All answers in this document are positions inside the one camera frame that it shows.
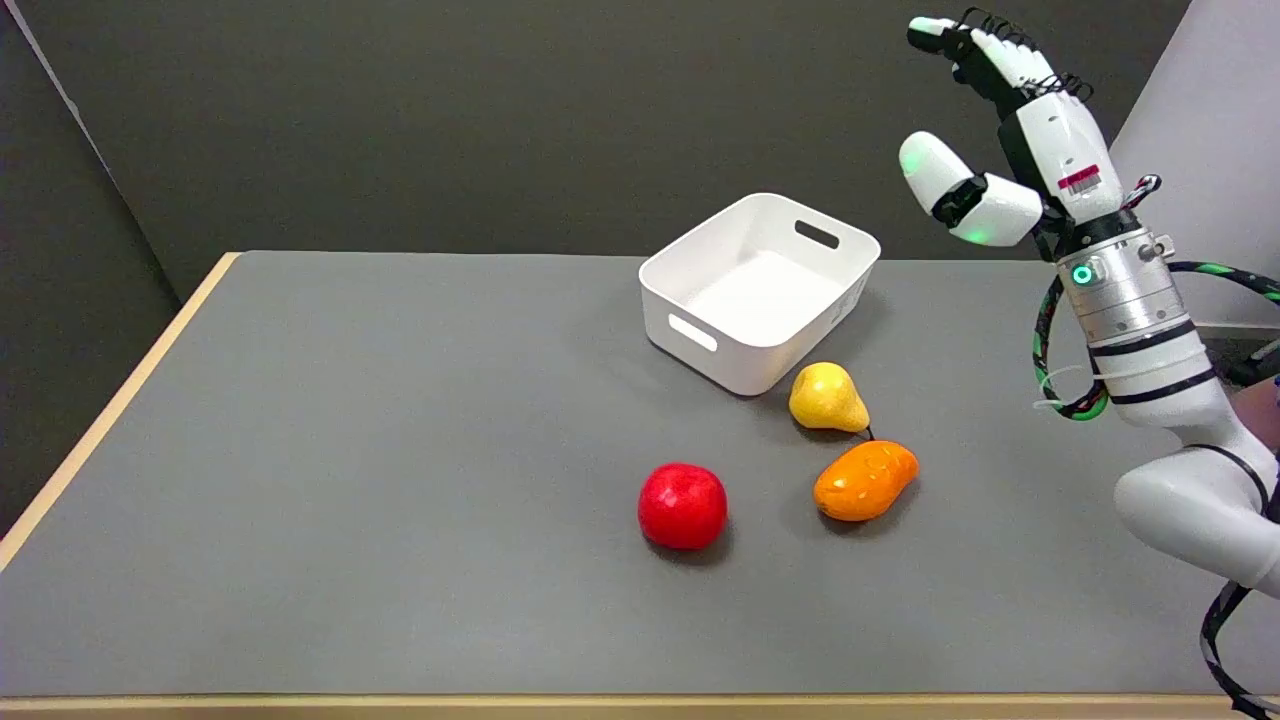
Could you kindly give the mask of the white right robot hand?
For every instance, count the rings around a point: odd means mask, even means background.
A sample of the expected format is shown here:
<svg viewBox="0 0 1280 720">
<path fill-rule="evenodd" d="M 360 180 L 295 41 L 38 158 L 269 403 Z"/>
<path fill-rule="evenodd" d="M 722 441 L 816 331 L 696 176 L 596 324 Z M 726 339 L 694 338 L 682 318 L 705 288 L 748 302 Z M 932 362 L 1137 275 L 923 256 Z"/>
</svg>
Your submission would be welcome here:
<svg viewBox="0 0 1280 720">
<path fill-rule="evenodd" d="M 956 20 L 916 17 L 906 36 L 993 104 L 1011 172 L 975 172 L 925 131 L 902 141 L 899 165 L 910 191 L 952 236 L 989 247 L 1032 238 L 1053 261 L 1139 227 L 1135 206 L 1158 181 L 1125 188 L 1088 108 L 1089 83 L 1056 72 L 1019 26 L 977 6 Z"/>
</svg>

